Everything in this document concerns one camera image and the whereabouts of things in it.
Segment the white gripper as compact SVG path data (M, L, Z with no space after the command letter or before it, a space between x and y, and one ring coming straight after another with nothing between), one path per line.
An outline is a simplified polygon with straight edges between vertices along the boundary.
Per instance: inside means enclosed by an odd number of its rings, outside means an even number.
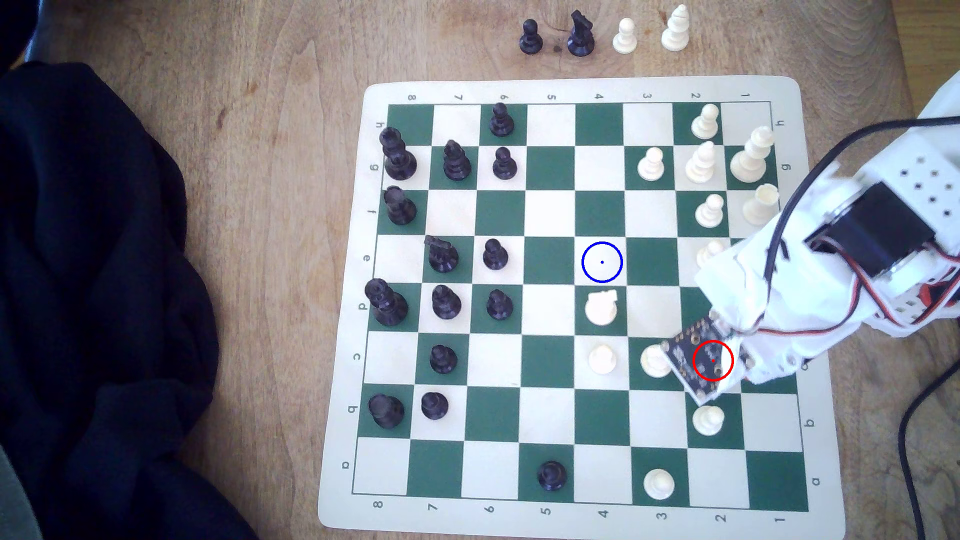
M731 377L763 384L795 373L851 335L872 315L872 299L845 259L813 251L806 240L823 218L793 214L770 282L763 278L775 223L707 260L696 285L731 328Z

